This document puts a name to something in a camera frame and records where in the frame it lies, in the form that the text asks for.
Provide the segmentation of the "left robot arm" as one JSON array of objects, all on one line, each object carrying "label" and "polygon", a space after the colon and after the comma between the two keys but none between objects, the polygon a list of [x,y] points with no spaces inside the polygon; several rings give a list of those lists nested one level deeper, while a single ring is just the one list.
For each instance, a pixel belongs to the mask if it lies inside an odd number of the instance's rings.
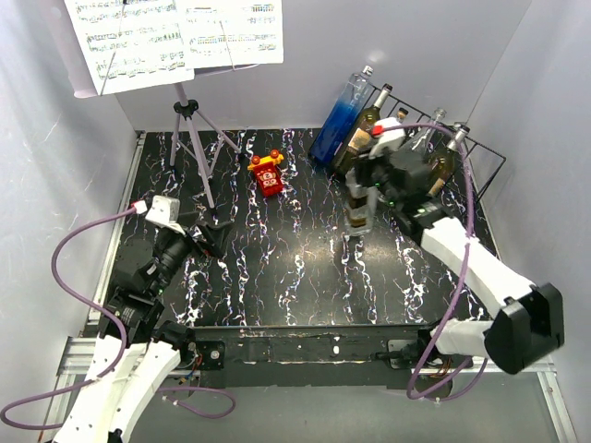
[{"label": "left robot arm", "polygon": [[201,239],[175,221],[163,224],[151,258],[121,272],[98,323],[91,363],[55,442],[127,442],[140,416],[169,373],[223,367],[221,341],[205,341],[167,320],[162,295],[186,259],[223,257],[233,224],[199,222]]}]

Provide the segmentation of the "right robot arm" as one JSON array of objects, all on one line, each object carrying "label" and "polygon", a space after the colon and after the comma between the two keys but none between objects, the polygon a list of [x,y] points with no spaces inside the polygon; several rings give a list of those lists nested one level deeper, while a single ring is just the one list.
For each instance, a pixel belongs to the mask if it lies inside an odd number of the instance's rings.
[{"label": "right robot arm", "polygon": [[427,166],[414,153],[361,157],[353,170],[354,190],[387,198],[402,233],[442,262],[487,309],[488,320],[458,320],[448,310],[428,337],[418,341],[418,357],[439,366],[451,355],[491,360],[515,375],[560,349],[564,342],[563,298],[552,284],[536,285],[507,267],[421,184]]}]

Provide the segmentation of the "small clear black-cap bottle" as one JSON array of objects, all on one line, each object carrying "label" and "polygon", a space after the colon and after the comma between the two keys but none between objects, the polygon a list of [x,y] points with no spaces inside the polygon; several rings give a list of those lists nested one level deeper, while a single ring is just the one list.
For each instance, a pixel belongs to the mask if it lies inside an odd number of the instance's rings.
[{"label": "small clear black-cap bottle", "polygon": [[356,180],[356,171],[351,169],[345,176],[348,199],[345,204],[346,232],[351,237],[369,233],[373,228],[378,202],[375,186],[362,186]]}]

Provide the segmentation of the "dark green wine bottle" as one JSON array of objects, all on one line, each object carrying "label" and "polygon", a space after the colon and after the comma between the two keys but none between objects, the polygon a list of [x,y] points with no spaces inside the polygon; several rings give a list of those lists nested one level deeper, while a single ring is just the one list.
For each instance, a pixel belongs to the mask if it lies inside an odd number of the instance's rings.
[{"label": "dark green wine bottle", "polygon": [[458,149],[470,132],[470,128],[465,124],[457,123],[454,128],[454,135],[444,146],[434,149],[423,158],[430,169],[428,177],[428,195],[430,197],[435,197],[452,176]]}]

